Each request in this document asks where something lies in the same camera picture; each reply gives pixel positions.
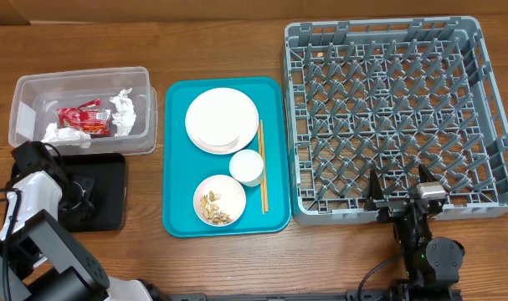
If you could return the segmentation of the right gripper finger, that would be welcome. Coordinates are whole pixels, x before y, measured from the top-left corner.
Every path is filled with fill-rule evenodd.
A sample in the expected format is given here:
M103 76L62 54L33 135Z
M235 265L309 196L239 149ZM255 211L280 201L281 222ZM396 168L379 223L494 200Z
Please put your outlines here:
M378 180L376 170L372 168L369 173L368 200L383 201L383 190Z
M423 163L418 165L418 173L420 183L439 182L437 177Z

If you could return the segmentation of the white tissue paper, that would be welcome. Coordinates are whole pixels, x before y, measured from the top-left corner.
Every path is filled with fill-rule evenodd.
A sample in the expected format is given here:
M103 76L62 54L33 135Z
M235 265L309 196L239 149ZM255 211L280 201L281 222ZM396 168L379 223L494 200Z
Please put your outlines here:
M86 140L90 139L90 134L87 134L82 130L76 130L72 127L59 128L56 123L50 123L47 126L44 137L41 141L49 144L68 141L68 145L75 145L85 149L90 148L91 143L86 142Z

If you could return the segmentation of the red snack wrapper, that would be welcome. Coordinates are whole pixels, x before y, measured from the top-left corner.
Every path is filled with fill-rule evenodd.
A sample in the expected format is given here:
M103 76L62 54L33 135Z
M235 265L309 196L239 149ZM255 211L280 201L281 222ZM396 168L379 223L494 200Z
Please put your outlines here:
M58 109L59 123L63 127L82 130L96 136L110 136L111 112L101 107L101 99L93 99L78 107Z

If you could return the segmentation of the white paper napkin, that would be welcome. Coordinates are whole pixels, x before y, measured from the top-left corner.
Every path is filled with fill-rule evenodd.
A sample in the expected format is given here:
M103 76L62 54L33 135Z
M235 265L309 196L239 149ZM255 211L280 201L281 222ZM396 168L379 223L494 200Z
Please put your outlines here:
M116 127L115 137L127 136L136 122L134 105L129 98L132 88L123 89L117 96L110 97L116 112L112 114L112 124Z

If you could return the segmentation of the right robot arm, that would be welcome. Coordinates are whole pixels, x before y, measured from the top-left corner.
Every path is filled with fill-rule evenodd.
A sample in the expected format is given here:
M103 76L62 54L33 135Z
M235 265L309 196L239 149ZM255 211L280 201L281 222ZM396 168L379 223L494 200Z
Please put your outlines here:
M462 293L452 286L459 281L465 255L464 246L453 239L434 237L428 219L443 211L449 195L443 184L420 164L419 183L402 199L389 201L384 195L375 169L370 170L364 209L377 212L377 221L392 223L400 253L364 276L357 288L357 299L367 295L377 300L461 301ZM402 259L406 278L396 279L380 292L363 291L365 282L379 269Z

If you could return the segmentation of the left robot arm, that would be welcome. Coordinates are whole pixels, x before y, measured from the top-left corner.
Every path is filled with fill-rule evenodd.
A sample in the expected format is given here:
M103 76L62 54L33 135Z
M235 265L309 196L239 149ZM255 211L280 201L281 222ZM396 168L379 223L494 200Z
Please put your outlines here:
M27 141L12 156L18 174L0 189L7 203L0 231L0 299L166 299L143 279L108 276L61 224L92 217L96 178L70 172L49 143Z

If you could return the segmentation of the grey plastic dishwasher rack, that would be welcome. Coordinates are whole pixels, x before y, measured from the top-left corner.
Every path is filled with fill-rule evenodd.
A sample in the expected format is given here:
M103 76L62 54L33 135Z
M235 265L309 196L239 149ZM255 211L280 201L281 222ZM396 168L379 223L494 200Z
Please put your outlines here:
M299 224L372 222L370 170L396 200L421 163L449 192L441 219L508 212L508 121L476 18L291 23L283 65Z

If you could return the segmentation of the black plastic tray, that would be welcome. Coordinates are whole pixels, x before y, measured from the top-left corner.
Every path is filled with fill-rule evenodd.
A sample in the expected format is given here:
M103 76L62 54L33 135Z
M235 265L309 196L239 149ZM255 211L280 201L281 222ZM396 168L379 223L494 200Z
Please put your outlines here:
M82 226L63 226L69 232L111 231L123 227L126 208L127 168L118 153L53 156L47 146L34 141L12 151L15 163L8 188L21 192L15 230L45 210L59 222L59 203L72 175L94 177L95 213Z

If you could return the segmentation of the teal plastic serving tray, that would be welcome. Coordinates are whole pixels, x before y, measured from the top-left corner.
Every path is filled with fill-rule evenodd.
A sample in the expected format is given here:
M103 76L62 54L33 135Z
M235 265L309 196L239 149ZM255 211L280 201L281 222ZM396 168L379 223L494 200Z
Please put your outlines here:
M233 224L214 227L195 212L194 193L206 178L229 173L229 155L213 155L197 148L187 135L189 105L201 93L227 87L245 93L254 102L264 125L268 181L267 213L262 212L259 187L248 187L246 207ZM175 237L209 237L278 232L290 221L290 176L285 114L280 85L269 77L199 79L173 84L165 98L162 223Z

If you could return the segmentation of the peanuts pile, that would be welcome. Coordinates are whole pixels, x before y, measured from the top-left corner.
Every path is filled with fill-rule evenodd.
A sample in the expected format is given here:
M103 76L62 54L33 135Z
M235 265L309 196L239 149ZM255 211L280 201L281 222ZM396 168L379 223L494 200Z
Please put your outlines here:
M215 194L213 191L209 191L203 195L200 199L200 208L202 210L203 218L206 222L209 222L216 226L224 226L230 224L233 219L217 204L220 200L220 195Z

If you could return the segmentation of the white cup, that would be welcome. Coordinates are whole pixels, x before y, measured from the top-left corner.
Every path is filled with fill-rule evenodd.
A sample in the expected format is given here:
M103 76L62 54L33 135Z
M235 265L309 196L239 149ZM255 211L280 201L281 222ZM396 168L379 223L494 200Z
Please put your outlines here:
M229 162L231 176L249 187L260 184L261 161L255 150L241 150L235 153Z

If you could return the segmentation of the right wooden chopstick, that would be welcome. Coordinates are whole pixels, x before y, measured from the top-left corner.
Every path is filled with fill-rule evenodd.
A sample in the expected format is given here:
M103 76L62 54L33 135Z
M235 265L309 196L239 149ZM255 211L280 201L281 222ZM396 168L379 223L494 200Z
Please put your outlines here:
M263 179L261 181L261 196L262 196L262 210L263 214L269 211L268 207L268 187L267 187L267 175L266 175L266 159L265 159L265 145L264 145L264 122L262 120L259 121L259 153L263 162Z

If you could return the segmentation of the wooden chopstick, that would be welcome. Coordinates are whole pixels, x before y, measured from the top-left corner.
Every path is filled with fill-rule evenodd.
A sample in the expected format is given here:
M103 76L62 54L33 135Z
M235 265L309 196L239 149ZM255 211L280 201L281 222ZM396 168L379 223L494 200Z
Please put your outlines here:
M264 179L264 130L263 130L263 121L259 121L259 127L258 127L258 153L261 161L261 172L260 172L260 195L261 195L261 207L262 207L262 214L264 215L266 213L266 207L265 207L265 179Z
M269 211L268 207L268 187L267 187L267 175L266 175L266 159L265 159L265 145L264 145L264 122L262 120L259 121L259 153L263 162L263 179L261 181L261 196L262 196L262 210L263 214Z

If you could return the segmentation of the left wooden chopstick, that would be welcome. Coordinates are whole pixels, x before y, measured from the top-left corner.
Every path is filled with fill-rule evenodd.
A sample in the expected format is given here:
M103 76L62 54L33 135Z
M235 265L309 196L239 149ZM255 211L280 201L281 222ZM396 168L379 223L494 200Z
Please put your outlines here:
M262 214L264 215L266 213L266 207L265 207L265 179L264 179L264 130L263 130L263 121L259 121L259 127L258 127L258 153L261 161L261 172L260 172L260 195L261 195L261 207L262 207Z

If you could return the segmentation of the small white bowl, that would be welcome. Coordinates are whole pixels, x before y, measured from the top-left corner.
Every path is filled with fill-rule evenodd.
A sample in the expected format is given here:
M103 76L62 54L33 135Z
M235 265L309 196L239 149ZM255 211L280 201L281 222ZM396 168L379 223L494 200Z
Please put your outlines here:
M220 195L217 204L227 212L233 221L224 226L216 226L206 222L200 208L200 199L209 191ZM246 207L246 194L243 186L231 176L215 175L203 180L196 188L193 195L193 208L198 218L211 227L226 227L235 223L244 213Z

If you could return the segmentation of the large white plate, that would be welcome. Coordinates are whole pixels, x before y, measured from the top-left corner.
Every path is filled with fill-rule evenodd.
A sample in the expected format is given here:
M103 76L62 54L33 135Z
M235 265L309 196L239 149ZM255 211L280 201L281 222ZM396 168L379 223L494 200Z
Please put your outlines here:
M189 105L185 128L191 142L209 154L240 151L256 136L259 112L245 93L232 88L213 88Z

